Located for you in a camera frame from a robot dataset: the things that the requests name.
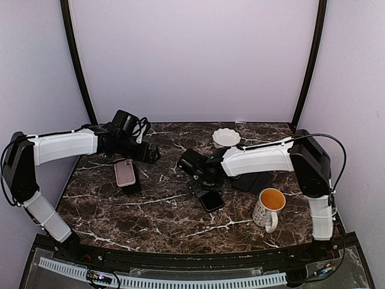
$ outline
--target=pink phone case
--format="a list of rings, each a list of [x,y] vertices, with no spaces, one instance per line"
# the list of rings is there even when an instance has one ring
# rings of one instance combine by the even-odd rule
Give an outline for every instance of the pink phone case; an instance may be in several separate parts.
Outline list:
[[[134,167],[130,159],[119,161],[115,163],[114,167],[118,187],[133,185],[136,182]]]

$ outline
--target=marble table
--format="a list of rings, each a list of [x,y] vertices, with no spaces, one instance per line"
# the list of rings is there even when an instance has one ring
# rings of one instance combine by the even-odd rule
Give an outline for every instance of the marble table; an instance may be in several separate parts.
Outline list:
[[[187,148],[209,155],[218,128],[237,130],[247,145],[292,135],[284,123],[154,123],[145,140],[159,145],[154,165],[136,163],[142,192],[129,196],[116,185],[114,166],[102,155],[82,157],[58,212],[84,244],[152,253],[235,253],[311,242],[309,205],[294,173],[274,172],[269,187],[286,195],[278,228],[267,234],[251,218],[257,199],[223,187],[224,208],[207,213],[177,168]]]

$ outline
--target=white patterned mug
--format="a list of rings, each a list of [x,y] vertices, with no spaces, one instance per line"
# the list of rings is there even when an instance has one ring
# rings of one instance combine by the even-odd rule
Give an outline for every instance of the white patterned mug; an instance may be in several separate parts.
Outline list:
[[[257,205],[253,212],[253,220],[258,226],[265,227],[267,233],[272,233],[278,225],[278,215],[286,204],[282,192],[275,188],[266,188],[259,194]]]

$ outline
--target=white bowl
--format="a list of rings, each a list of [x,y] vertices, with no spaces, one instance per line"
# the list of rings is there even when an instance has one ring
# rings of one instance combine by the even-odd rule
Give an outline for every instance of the white bowl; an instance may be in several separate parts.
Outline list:
[[[229,128],[220,128],[212,134],[215,148],[227,148],[236,146],[241,141],[241,136],[234,130]]]

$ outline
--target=brown marble surface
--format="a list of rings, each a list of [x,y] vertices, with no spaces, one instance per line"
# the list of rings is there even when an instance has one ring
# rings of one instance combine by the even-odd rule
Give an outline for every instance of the brown marble surface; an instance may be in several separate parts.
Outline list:
[[[176,167],[187,148],[213,152],[218,128],[236,129],[251,145],[290,136],[277,123],[156,123],[145,140],[156,143],[162,158],[136,163],[142,192],[125,196],[116,185],[111,160],[82,157],[58,206],[63,219],[84,244],[156,253],[233,253],[286,247],[311,241],[312,222],[294,173],[274,172],[269,187],[286,195],[278,228],[267,234],[251,219],[257,199],[223,187],[225,207],[211,214],[186,187],[189,176]]]

